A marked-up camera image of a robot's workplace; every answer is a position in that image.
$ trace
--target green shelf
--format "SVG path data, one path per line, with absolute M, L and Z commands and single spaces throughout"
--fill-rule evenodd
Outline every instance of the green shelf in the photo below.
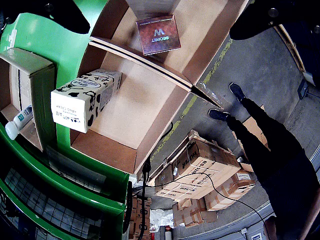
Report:
M 74 0 L 74 2 L 90 23 L 91 28 L 88 34 L 77 34 L 47 18 L 30 13 L 22 13 L 13 24 L 5 27 L 0 39 L 0 52 L 5 51 L 10 46 L 10 36 L 12 31 L 16 30 L 14 47 L 33 52 L 54 63 L 56 70 L 56 87 L 60 87 L 75 79 L 89 43 L 89 37 L 93 27 L 108 0 Z M 104 213 L 109 213 L 110 216 L 114 216 L 115 221 L 117 222 L 117 227 L 114 229 L 114 232 L 117 235 L 115 239 L 118 239 L 122 232 L 129 175 L 84 156 L 70 148 L 69 128 L 57 124 L 56 136 L 57 149 L 61 154 L 92 171 L 106 176 L 109 188 L 108 194 L 113 195 L 113 197 L 111 197 L 113 200 L 108 199 L 107 195 L 106 197 L 103 197 L 85 190 L 48 169 L 16 141 L 10 140 L 5 132 L 4 126 L 0 124 L 0 137 L 3 138 L 5 143 L 19 159 L 35 174 L 48 184 L 63 191 L 68 196 L 76 198 L 80 202 L 91 207 L 98 208 Z M 21 207 L 24 209 L 23 203 L 15 198 L 14 195 L 10 195 L 10 192 L 8 192 L 9 189 L 6 189 L 3 182 L 0 182 L 0 187 L 19 208 Z M 30 213 L 27 210 L 23 212 L 33 221 L 38 223 L 36 221 L 38 219 L 34 216 L 34 213 Z M 53 230 L 49 230 L 49 223 L 46 224 L 43 223 L 41 226 L 47 229 L 48 232 L 58 236 L 57 233 L 54 233 L 54 228 L 52 228 Z

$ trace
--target gray floor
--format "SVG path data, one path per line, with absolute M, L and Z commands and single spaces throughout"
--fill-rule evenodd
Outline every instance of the gray floor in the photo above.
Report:
M 225 98 L 228 102 L 225 111 L 230 112 L 242 122 L 249 117 L 246 110 L 229 91 L 229 83 L 236 82 L 248 98 L 258 105 L 263 104 L 265 111 L 272 118 L 284 123 L 296 135 L 310 157 L 320 143 L 320 134 L 317 130 L 320 117 L 319 100 L 308 96 L 299 101 L 297 89 L 303 77 L 283 41 L 271 28 L 247 40 L 234 40 L 221 60 L 219 56 L 229 41 L 227 38 L 223 43 L 200 81 L 202 82 L 208 72 L 219 62 L 207 87 Z M 163 147 L 154 155 L 151 162 L 152 170 L 162 164 L 164 158 L 177 147 L 191 129 L 197 130 L 200 136 L 208 140 L 217 141 L 224 148 L 230 148 L 235 155 L 241 153 L 241 148 L 226 123 L 208 117 L 207 112 L 213 106 L 200 98 L 192 104 L 191 99 L 192 96 L 187 99 L 173 120 L 173 123 L 178 126 L 170 138 L 159 143 L 159 145 L 163 144 Z M 153 191 L 152 188 L 148 189 L 147 195 L 152 196 Z M 268 196 L 257 184 L 241 200 L 253 208 L 258 208 L 268 201 Z M 154 196 L 151 208 L 170 209 L 172 204 L 171 199 Z M 246 206 L 235 203 L 227 209 L 218 211 L 217 222 L 188 229 L 177 227 L 173 231 L 173 237 L 179 239 L 203 233 L 239 219 L 249 212 L 250 209 Z

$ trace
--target white bottle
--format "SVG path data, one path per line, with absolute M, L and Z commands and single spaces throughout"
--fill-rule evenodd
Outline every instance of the white bottle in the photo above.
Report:
M 11 140 L 15 140 L 21 129 L 34 117 L 32 113 L 32 106 L 27 106 L 17 116 L 14 117 L 13 121 L 8 122 L 5 125 L 5 131 Z

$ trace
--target open cardboard box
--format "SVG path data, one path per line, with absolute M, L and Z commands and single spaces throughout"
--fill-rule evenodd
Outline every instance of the open cardboard box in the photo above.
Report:
M 0 53 L 0 110 L 8 121 L 32 105 L 33 119 L 20 134 L 43 151 L 56 137 L 50 107 L 55 89 L 55 67 L 47 59 L 29 51 L 10 48 Z
M 87 134 L 70 130 L 71 147 L 137 173 L 227 37 L 248 0 L 181 0 L 173 14 L 181 49 L 143 56 L 136 17 L 110 0 L 93 31 L 78 75 L 122 72 L 121 86 Z

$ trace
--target stacked cardboard boxes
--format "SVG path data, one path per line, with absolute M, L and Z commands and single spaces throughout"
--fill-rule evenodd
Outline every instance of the stacked cardboard boxes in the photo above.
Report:
M 212 223 L 217 220 L 215 211 L 207 211 L 205 199 L 191 199 L 191 206 L 179 208 L 176 203 L 172 207 L 173 224 L 175 227 L 184 223 L 186 227 L 192 227 L 202 223 Z
M 192 139 L 156 177 L 156 195 L 175 200 L 201 199 L 214 190 L 209 177 L 218 187 L 238 170 L 232 153 Z
M 235 200 L 244 196 L 255 185 L 255 181 L 251 179 L 249 173 L 240 170 L 217 188 L 217 191 L 225 197 L 218 194 L 215 190 L 204 197 L 206 208 L 208 211 L 225 209 L 232 205 Z
M 143 240 L 150 240 L 150 206 L 151 201 L 144 201 L 145 227 L 143 232 Z M 139 238 L 142 229 L 142 200 L 134 197 L 132 199 L 132 212 L 129 226 L 129 239 L 135 240 Z

